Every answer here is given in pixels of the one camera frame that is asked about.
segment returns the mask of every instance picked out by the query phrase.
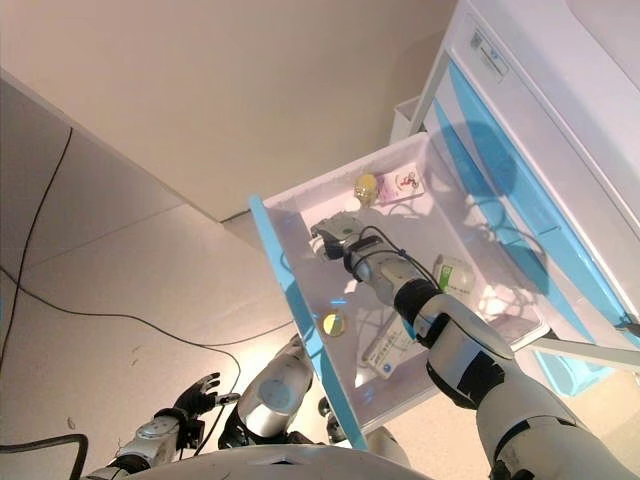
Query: drawer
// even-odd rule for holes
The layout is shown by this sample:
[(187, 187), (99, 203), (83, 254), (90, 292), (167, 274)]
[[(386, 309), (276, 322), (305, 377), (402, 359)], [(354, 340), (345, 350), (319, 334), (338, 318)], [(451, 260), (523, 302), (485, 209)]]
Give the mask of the drawer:
[[(386, 380), (362, 360), (365, 350), (396, 314), (365, 284), (350, 292), (352, 277), (342, 261), (328, 261), (313, 252), (310, 228), (345, 209), (361, 174), (383, 174), (409, 163), (415, 163), (421, 172), (424, 194), (376, 204), (354, 215), (364, 225), (381, 228), (427, 268), (432, 268), (441, 254), (470, 265), (476, 280), (465, 303), (485, 321), (493, 322), (514, 349), (546, 333), (545, 319), (559, 315), (521, 273), (500, 239), (487, 230), (483, 210), (470, 202), (427, 133), (265, 201), (252, 197), (258, 231), (300, 336), (331, 406), (356, 448), (366, 448), (364, 433), (434, 395), (437, 389), (425, 368), (429, 352), (417, 343), (410, 346), (404, 362)], [(329, 337), (319, 322), (336, 309), (347, 320), (346, 330)]]

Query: robotic hand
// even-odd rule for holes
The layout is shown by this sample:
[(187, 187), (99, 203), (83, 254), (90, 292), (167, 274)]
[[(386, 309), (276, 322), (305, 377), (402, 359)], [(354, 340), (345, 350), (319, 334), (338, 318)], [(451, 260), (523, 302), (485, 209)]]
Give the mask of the robotic hand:
[(520, 370), (495, 330), (444, 294), (379, 229), (338, 213), (311, 233), (322, 237), (328, 258), (343, 259), (348, 272), (403, 317), (429, 349), (426, 367), (435, 385), (456, 405), (477, 411), (492, 479), (636, 478), (558, 397)]
[(211, 392), (220, 385), (218, 378), (220, 373), (214, 372), (187, 388), (172, 408), (160, 410), (151, 421), (139, 427), (133, 440), (118, 450), (107, 467), (87, 478), (124, 478), (171, 462), (178, 450), (198, 448), (204, 433), (204, 422), (198, 417), (240, 398), (237, 393), (218, 395), (218, 392)]

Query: blue drawer edge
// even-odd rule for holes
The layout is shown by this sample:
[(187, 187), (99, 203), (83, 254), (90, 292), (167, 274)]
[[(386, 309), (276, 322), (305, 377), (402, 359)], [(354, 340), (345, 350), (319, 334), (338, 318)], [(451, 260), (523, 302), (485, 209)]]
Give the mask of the blue drawer edge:
[(340, 426), (353, 448), (367, 450), (367, 442), (360, 431), (355, 412), (349, 404), (342, 385), (340, 385), (338, 375), (324, 348), (320, 332), (316, 329), (312, 313), (307, 307), (295, 276), (291, 273), (289, 261), (271, 224), (267, 209), (262, 203), (262, 199), (257, 195), (249, 198), (249, 206), (271, 268), (273, 268), (280, 288), (287, 299), (294, 321), (313, 363), (313, 368), (320, 377)]

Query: black cable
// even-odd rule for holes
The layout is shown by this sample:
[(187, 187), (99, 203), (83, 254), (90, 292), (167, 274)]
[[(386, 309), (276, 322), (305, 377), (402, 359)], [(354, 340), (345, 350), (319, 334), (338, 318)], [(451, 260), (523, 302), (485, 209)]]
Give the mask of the black cable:
[(33, 216), (33, 220), (31, 221), (31, 226), (29, 227), (29, 233), (27, 234), (27, 239), (24, 242), (24, 248), (22, 249), (22, 255), (20, 257), (20, 268), (18, 269), (18, 278), (16, 279), (16, 291), (13, 295), (13, 305), (11, 305), (11, 315), (9, 316), (9, 324), (7, 326), (7, 334), (5, 335), (4, 342), (2, 344), (2, 352), (0, 352), (0, 376), (2, 375), (2, 367), (4, 365), (4, 359), (7, 351), (7, 344), (9, 343), (9, 336), (11, 335), (11, 329), (13, 328), (13, 320), (16, 315), (16, 306), (18, 305), (18, 297), (20, 293), (20, 282), (22, 281), (22, 272), (24, 270), (24, 262), (27, 258), (27, 251), (29, 250), (29, 244), (31, 243), (31, 236), (33, 235), (33, 230), (35, 229), (36, 223), (38, 221), (38, 217), (40, 216), (40, 211), (42, 210), (42, 206), (44, 205), (45, 200), (47, 199), (47, 195), (49, 194), (51, 185), (53, 185), (53, 181), (55, 180), (56, 175), (58, 174), (58, 170), (60, 170), (60, 165), (62, 164), (62, 160), (64, 160), (64, 157), (67, 154), (67, 150), (69, 149), (69, 144), (71, 143), (72, 136), (73, 136), (73, 127), (69, 127), (69, 135), (67, 136), (67, 141), (64, 144), (64, 149), (62, 150), (62, 154), (60, 155), (60, 159), (56, 164), (56, 168), (53, 170), (53, 174), (49, 179), (47, 188), (42, 194), (42, 198), (40, 199), (40, 203), (38, 204), (36, 213)]
[(82, 468), (87, 459), (87, 450), (89, 449), (89, 439), (81, 433), (71, 433), (60, 437), (45, 438), (44, 440), (36, 440), (35, 442), (19, 443), (16, 445), (0, 445), (0, 453), (20, 453), (40, 450), (42, 448), (57, 447), (68, 443), (78, 444), (78, 453), (73, 463), (73, 469), (69, 480), (78, 480), (82, 475)]
[(398, 247), (395, 243), (393, 243), (393, 241), (389, 238), (389, 236), (386, 233), (384, 233), (382, 230), (380, 230), (378, 227), (376, 227), (375, 225), (367, 225), (366, 227), (364, 227), (360, 231), (360, 235), (358, 236), (358, 240), (362, 240), (362, 236), (364, 235), (364, 232), (366, 232), (367, 230), (376, 231), (389, 245), (391, 245), (391, 248), (393, 248), (395, 250), (394, 253), (397, 253), (401, 257), (405, 258), (420, 273), (422, 273), (423, 277), (425, 277), (427, 280), (430, 280), (431, 282), (433, 282), (434, 286), (436, 286), (436, 287), (438, 286), (438, 280), (436, 280), (436, 277), (433, 275), (433, 273), (431, 273), (429, 271), (429, 269), (427, 269), (418, 260), (416, 260), (411, 255), (409, 255), (404, 249)]
[[(6, 268), (4, 268), (2, 265), (0, 265), (0, 271), (2, 271), (2, 273), (4, 273), (7, 277), (9, 277), (9, 279), (17, 284), (16, 279), (7, 271)], [(232, 342), (225, 342), (225, 343), (197, 343), (197, 342), (192, 342), (191, 340), (187, 340), (185, 338), (179, 337), (177, 335), (174, 335), (171, 332), (168, 332), (166, 330), (164, 330), (163, 328), (158, 327), (157, 325), (149, 322), (148, 320), (145, 320), (143, 318), (137, 317), (135, 315), (130, 315), (130, 314), (126, 314), (126, 313), (94, 313), (94, 312), (81, 312), (81, 311), (77, 311), (77, 310), (71, 310), (68, 308), (64, 308), (64, 307), (60, 307), (54, 303), (51, 303), (49, 300), (47, 300), (46, 298), (41, 297), (40, 295), (38, 295), (37, 293), (33, 293), (32, 291), (30, 291), (29, 289), (27, 289), (26, 287), (20, 285), (20, 290), (27, 294), (28, 296), (30, 296), (31, 298), (38, 300), (39, 302), (47, 305), (48, 307), (53, 308), (54, 310), (58, 310), (59, 312), (63, 312), (63, 313), (68, 313), (70, 315), (79, 315), (79, 316), (84, 316), (84, 317), (102, 317), (102, 318), (128, 318), (130, 320), (135, 320), (136, 322), (140, 322), (143, 325), (146, 325), (150, 328), (153, 328), (154, 330), (156, 330), (157, 332), (166, 335), (167, 337), (173, 338), (174, 340), (177, 340), (179, 342), (182, 343), (186, 343), (187, 345), (192, 345), (195, 347), (224, 347), (227, 345), (237, 345), (239, 343), (244, 343), (244, 342), (248, 342), (250, 340), (254, 340), (256, 338), (259, 337), (263, 337), (265, 335), (268, 335), (269, 333), (275, 332), (276, 330), (280, 330), (284, 327), (286, 327), (287, 325), (291, 324), (291, 321), (288, 321), (286, 323), (283, 323), (281, 325), (278, 325), (277, 327), (274, 327), (270, 330), (265, 330), (264, 332), (258, 333), (256, 335), (252, 335), (251, 337), (246, 337), (246, 338), (241, 338), (240, 340), (234, 340)]]
[(207, 432), (207, 436), (204, 437), (204, 440), (202, 441), (202, 443), (198, 446), (198, 448), (196, 448), (196, 451), (193, 452), (193, 456), (197, 456), (200, 455), (200, 452), (202, 451), (202, 449), (204, 448), (204, 446), (207, 444), (207, 442), (209, 441), (209, 439), (211, 438), (211, 435), (213, 434), (213, 431), (216, 429), (216, 425), (218, 425), (218, 422), (220, 421), (220, 417), (222, 416), (222, 412), (224, 412), (224, 409), (226, 408), (226, 405), (223, 405), (222, 408), (220, 409), (220, 412), (218, 412), (218, 416), (216, 417), (216, 419), (213, 421), (213, 425), (211, 425), (211, 428), (209, 429), (209, 431)]

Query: label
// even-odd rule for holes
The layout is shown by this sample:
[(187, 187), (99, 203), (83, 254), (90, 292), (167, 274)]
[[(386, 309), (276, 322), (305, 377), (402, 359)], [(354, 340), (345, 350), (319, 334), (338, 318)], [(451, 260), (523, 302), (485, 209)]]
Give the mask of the label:
[(403, 358), (413, 339), (407, 333), (402, 317), (394, 315), (383, 332), (364, 354), (364, 360), (382, 378), (389, 378)]
[(498, 81), (502, 80), (509, 67), (502, 59), (502, 55), (496, 50), (485, 38), (485, 36), (476, 29), (471, 36), (470, 41), (471, 48), (475, 50), (480, 56), (482, 63), (493, 72)]

